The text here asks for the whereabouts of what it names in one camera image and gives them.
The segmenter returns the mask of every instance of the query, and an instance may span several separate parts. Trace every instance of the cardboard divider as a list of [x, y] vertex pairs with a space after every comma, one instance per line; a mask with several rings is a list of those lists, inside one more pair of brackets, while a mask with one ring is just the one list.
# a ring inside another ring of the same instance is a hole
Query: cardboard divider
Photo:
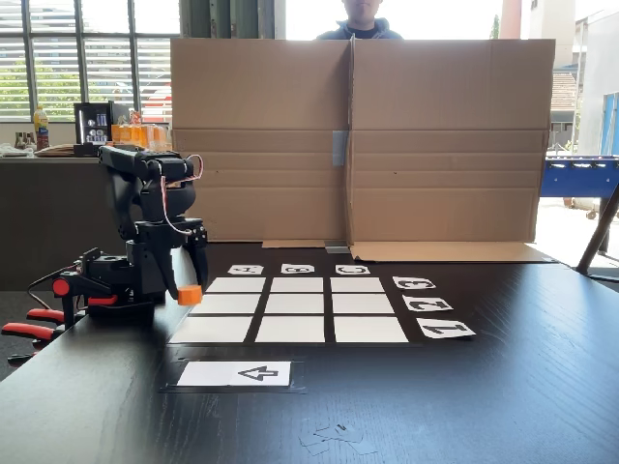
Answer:
[[350, 248], [355, 259], [378, 262], [544, 263], [548, 255], [523, 243], [359, 242]]
[[520, 246], [488, 249], [524, 259], [553, 55], [553, 41], [174, 40], [174, 146], [206, 166], [190, 214], [214, 241], [389, 242], [390, 259], [505, 242]]

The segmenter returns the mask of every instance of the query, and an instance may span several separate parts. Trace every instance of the cable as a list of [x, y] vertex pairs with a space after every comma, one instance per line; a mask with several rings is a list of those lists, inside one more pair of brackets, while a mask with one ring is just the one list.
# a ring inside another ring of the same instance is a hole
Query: cable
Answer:
[[[191, 181], [200, 179], [202, 177], [202, 174], [204, 173], [204, 161], [202, 160], [202, 157], [200, 155], [190, 155], [187, 157], [187, 160], [190, 160], [191, 158], [198, 158], [200, 161], [200, 168], [198, 169], [198, 173], [194, 176], [190, 176], [190, 177], [181, 179], [180, 181], [176, 181], [176, 182], [191, 182]], [[189, 237], [192, 234], [190, 230], [180, 230], [176, 228], [174, 224], [170, 222], [170, 219], [167, 216], [167, 188], [166, 187], [168, 184], [176, 184], [176, 182], [167, 183], [165, 181], [165, 176], [162, 176], [161, 178], [163, 217], [165, 218], [165, 222], [167, 222], [167, 225], [169, 225], [175, 232], [178, 232], [179, 234], [183, 234]]]
[[26, 290], [26, 293], [28, 293], [28, 296], [32, 298], [38, 304], [43, 305], [46, 309], [51, 309], [51, 306], [49, 306], [49, 304], [47, 304], [46, 302], [44, 302], [43, 300], [41, 300], [39, 297], [37, 297], [35, 294], [32, 293], [32, 289], [36, 287], [37, 285], [45, 282], [46, 280], [54, 278], [58, 276], [60, 273], [64, 273], [65, 271], [68, 271], [69, 269], [73, 269], [74, 267], [75, 267], [75, 264], [71, 264], [71, 266], [67, 266], [66, 268], [59, 269], [58, 271], [54, 271], [53, 273], [48, 274], [45, 277], [41, 277], [40, 279], [35, 280], [30, 285], [28, 285], [28, 289]]

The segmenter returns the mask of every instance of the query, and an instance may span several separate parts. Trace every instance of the person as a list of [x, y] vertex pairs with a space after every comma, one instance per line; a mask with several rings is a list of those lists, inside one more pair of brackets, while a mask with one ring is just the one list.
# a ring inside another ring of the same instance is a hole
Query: person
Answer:
[[389, 21], [377, 18], [378, 7], [383, 0], [341, 0], [348, 13], [347, 21], [338, 21], [339, 29], [318, 36], [318, 40], [348, 41], [357, 39], [401, 39], [402, 36], [389, 29]]

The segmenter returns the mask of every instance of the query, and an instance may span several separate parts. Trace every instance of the blue tape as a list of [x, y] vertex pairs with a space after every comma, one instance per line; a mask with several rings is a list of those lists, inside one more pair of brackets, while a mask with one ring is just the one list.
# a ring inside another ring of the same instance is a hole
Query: blue tape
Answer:
[[346, 160], [346, 145], [348, 130], [333, 131], [333, 166], [344, 166]]

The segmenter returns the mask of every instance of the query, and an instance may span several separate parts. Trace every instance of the dark wooden table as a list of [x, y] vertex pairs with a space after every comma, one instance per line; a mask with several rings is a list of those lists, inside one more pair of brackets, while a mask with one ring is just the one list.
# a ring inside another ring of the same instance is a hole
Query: dark wooden table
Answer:
[[[323, 276], [352, 264], [324, 249], [218, 245], [209, 255], [211, 278], [232, 264], [262, 264], [267, 281], [282, 263], [312, 264]], [[618, 294], [560, 264], [369, 268], [390, 301], [401, 298], [392, 276], [431, 279], [427, 295], [454, 307], [436, 318], [477, 335], [418, 339], [413, 318], [405, 331], [417, 341], [407, 345], [188, 347], [166, 346], [186, 312], [175, 304], [151, 326], [87, 318], [0, 384], [0, 462], [619, 461]], [[305, 391], [166, 389], [182, 359], [247, 357], [302, 363]], [[319, 421], [353, 425], [379, 453], [331, 442], [312, 457], [298, 436]]]

